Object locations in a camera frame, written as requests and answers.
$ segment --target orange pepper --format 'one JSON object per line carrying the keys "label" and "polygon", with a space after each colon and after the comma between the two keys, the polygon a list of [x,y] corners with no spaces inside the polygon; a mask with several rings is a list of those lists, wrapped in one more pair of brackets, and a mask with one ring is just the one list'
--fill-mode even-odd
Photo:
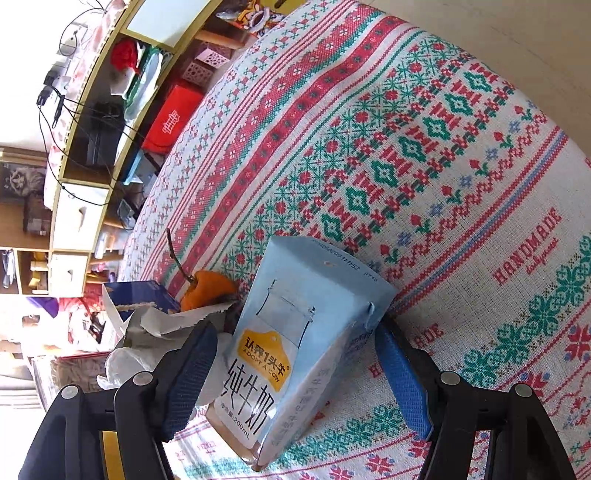
{"label": "orange pepper", "polygon": [[221,273],[199,270],[181,299],[181,312],[213,305],[220,297],[235,295],[236,284]]}

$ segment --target blue milk carton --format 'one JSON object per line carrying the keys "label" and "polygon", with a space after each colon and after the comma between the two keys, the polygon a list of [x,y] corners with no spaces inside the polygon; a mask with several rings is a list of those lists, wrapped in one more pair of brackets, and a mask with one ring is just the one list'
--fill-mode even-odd
{"label": "blue milk carton", "polygon": [[392,285],[312,237],[269,240],[207,419],[254,471],[310,424],[394,298]]}

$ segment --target white drawer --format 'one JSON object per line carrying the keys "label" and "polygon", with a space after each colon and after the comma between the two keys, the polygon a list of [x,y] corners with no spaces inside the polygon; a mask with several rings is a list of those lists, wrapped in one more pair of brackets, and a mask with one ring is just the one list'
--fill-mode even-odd
{"label": "white drawer", "polygon": [[145,0],[129,22],[127,30],[174,48],[209,2],[210,0]]}
{"label": "white drawer", "polygon": [[49,260],[49,295],[81,297],[86,281],[88,255],[52,254]]}
{"label": "white drawer", "polygon": [[51,247],[55,250],[93,251],[96,234],[100,228],[102,204],[106,202],[109,190],[72,183],[64,183],[64,187],[79,198],[60,190],[56,222],[51,232]]}

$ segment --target tablecloth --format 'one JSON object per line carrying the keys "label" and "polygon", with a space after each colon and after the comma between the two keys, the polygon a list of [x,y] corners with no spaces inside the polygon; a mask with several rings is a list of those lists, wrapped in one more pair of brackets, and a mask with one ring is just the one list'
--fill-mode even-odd
{"label": "tablecloth", "polygon": [[[311,235],[392,282],[414,346],[471,384],[532,386],[591,475],[591,161],[515,86],[445,40],[350,1],[306,4],[208,93],[164,164],[120,280],[247,294],[271,235]],[[483,476],[488,434],[476,439]],[[415,478],[372,340],[308,432],[254,473],[203,415],[167,449],[195,479]]]}

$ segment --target red bag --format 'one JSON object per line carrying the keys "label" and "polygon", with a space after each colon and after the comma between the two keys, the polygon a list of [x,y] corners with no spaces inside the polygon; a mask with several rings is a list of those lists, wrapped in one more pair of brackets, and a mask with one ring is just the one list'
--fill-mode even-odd
{"label": "red bag", "polygon": [[142,144],[148,152],[167,154],[204,95],[184,80],[176,80]]}

